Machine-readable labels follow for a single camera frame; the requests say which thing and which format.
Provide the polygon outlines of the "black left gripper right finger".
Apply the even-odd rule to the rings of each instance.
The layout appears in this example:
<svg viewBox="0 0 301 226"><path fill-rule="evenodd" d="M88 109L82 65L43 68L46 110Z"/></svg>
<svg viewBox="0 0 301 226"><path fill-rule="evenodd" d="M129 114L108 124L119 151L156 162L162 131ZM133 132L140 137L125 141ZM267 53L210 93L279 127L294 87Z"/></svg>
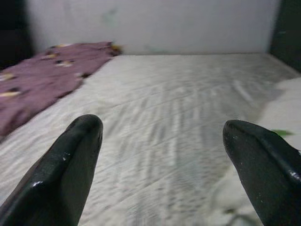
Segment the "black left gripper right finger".
<svg viewBox="0 0 301 226"><path fill-rule="evenodd" d="M301 226L301 153L277 133L229 120L225 151L264 226Z"/></svg>

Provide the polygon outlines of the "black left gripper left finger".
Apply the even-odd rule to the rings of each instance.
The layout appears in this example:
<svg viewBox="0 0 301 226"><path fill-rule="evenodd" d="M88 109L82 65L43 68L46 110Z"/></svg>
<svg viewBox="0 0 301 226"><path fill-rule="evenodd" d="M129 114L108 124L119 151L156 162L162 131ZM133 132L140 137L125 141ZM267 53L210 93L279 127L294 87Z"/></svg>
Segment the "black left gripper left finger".
<svg viewBox="0 0 301 226"><path fill-rule="evenodd" d="M98 116L76 118L0 206L0 226L78 226L102 140Z"/></svg>

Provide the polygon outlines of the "white pillow with green tree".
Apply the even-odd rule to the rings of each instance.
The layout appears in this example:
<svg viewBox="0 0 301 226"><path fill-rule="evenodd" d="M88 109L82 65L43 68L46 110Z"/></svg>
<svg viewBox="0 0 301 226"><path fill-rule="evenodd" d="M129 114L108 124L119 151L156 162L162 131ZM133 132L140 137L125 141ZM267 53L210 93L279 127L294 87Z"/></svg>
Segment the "white pillow with green tree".
<svg viewBox="0 0 301 226"><path fill-rule="evenodd" d="M279 95L269 102L256 125L281 136L301 153L301 78L277 85ZM231 162L209 195L207 226L264 226L252 206Z"/></svg>

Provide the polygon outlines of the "purple Mickey print blanket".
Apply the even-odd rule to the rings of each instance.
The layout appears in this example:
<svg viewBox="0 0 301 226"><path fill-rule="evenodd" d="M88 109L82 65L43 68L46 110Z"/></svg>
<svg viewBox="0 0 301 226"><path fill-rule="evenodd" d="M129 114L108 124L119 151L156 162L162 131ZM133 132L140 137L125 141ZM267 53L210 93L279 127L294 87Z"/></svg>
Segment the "purple Mickey print blanket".
<svg viewBox="0 0 301 226"><path fill-rule="evenodd" d="M0 71L0 140L121 53L113 42L62 44Z"/></svg>

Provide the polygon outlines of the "grey quilted mattress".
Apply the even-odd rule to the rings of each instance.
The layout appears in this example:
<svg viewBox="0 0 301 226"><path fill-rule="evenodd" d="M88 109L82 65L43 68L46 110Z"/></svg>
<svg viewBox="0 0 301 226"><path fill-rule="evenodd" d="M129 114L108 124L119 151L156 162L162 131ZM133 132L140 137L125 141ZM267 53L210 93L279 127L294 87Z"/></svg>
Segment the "grey quilted mattress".
<svg viewBox="0 0 301 226"><path fill-rule="evenodd" d="M257 123L297 78L260 54L115 57L0 142L0 206L73 120L94 114L103 144L79 226L205 226L231 164L225 122Z"/></svg>

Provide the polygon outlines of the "dark wooden nightstand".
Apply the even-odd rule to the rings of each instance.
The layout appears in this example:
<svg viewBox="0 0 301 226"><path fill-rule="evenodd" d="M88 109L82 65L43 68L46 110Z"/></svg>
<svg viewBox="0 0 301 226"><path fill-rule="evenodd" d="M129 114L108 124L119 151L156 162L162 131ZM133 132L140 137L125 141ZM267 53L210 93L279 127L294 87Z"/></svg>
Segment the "dark wooden nightstand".
<svg viewBox="0 0 301 226"><path fill-rule="evenodd" d="M32 57L28 0L0 0L0 70Z"/></svg>

